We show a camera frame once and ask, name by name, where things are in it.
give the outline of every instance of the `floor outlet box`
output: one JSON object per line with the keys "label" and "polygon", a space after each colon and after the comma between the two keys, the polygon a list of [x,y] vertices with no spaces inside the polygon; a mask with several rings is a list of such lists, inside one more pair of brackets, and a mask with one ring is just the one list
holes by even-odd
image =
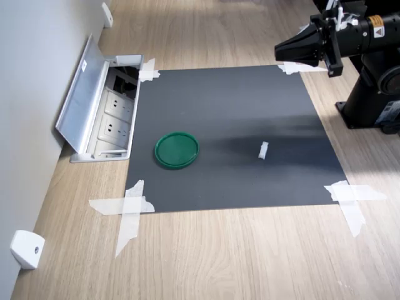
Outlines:
{"label": "floor outlet box", "polygon": [[56,123],[72,163],[130,157],[142,66],[143,55],[104,57],[89,37]]}

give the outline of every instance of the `masking tape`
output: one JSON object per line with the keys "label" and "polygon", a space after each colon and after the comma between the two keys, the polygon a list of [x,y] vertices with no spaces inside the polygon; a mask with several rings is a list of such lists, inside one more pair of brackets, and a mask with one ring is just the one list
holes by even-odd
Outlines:
{"label": "masking tape", "polygon": [[267,150],[268,150],[268,143],[267,142],[262,142],[260,153],[258,154],[258,158],[265,159],[265,155],[267,154]]}
{"label": "masking tape", "polygon": [[353,237],[358,236],[363,224],[366,224],[363,213],[361,212],[358,201],[385,200],[386,195],[375,191],[367,185],[349,185],[344,181],[339,181],[331,186],[324,186],[330,193],[333,201],[337,201],[343,212],[344,218],[350,228]]}
{"label": "masking tape", "polygon": [[278,64],[279,69],[285,72],[287,75],[298,73],[298,72],[326,72],[327,69],[323,67],[312,67],[308,64],[296,64],[291,61],[284,61],[283,64]]}
{"label": "masking tape", "polygon": [[89,200],[89,205],[104,216],[122,214],[115,257],[138,236],[140,213],[153,213],[154,206],[143,196],[144,181],[125,191],[125,198]]}
{"label": "masking tape", "polygon": [[148,62],[145,62],[142,69],[139,71],[139,79],[141,82],[152,81],[153,78],[160,77],[158,70],[154,70],[154,65],[156,64],[156,59],[152,58]]}

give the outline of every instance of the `open metal lid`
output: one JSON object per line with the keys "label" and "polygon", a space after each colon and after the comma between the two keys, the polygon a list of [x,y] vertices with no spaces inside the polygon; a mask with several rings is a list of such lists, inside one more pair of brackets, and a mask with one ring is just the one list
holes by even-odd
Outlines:
{"label": "open metal lid", "polygon": [[56,129],[77,153],[85,153],[108,72],[92,35],[86,42]]}

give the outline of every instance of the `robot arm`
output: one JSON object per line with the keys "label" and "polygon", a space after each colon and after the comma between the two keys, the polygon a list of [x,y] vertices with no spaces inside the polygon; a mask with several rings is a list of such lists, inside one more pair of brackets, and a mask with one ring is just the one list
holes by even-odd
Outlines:
{"label": "robot arm", "polygon": [[317,66],[324,60],[329,77],[340,76],[341,58],[400,47],[400,12],[356,18],[339,6],[310,17],[309,26],[275,46],[277,61]]}
{"label": "robot arm", "polygon": [[400,12],[364,17],[363,2],[332,3],[332,9],[311,16],[306,29],[275,46],[276,60],[310,66],[323,60],[329,77],[335,77],[342,74],[341,58],[362,55],[360,77],[347,101],[336,107],[349,129],[398,133]]}

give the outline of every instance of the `electrical outlet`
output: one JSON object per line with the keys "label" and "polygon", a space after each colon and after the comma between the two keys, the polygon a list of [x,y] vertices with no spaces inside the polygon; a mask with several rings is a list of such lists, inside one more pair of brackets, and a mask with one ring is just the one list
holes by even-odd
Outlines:
{"label": "electrical outlet", "polygon": [[104,112],[110,116],[130,123],[133,115],[133,102],[109,91]]}
{"label": "electrical outlet", "polygon": [[101,120],[98,137],[104,142],[127,149],[129,140],[129,124],[117,119],[116,117],[105,114]]}

